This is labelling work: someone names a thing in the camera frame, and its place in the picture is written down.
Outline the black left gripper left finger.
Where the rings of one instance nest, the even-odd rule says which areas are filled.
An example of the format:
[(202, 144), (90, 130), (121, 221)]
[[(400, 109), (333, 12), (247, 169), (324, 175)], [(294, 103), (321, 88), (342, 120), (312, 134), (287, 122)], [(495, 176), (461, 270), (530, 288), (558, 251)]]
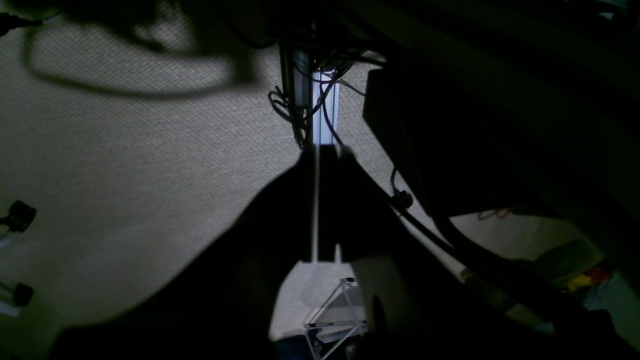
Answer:
[(269, 338), (282, 283), (310, 256), (316, 152), (265, 186), (231, 227), (133, 309), (74, 326), (57, 360), (276, 360)]

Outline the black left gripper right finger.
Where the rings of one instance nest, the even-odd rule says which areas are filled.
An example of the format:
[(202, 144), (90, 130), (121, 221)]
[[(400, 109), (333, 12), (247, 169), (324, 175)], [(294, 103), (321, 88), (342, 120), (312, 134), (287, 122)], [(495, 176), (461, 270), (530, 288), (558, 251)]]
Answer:
[[(473, 244), (450, 221), (438, 221), (445, 229), (440, 238), (395, 210), (345, 148), (318, 147), (318, 189), (320, 244), (341, 247), (363, 292), (363, 360), (576, 360), (589, 351), (585, 310), (534, 273)], [(463, 285), (404, 220), (550, 321), (553, 332), (509, 318)]]

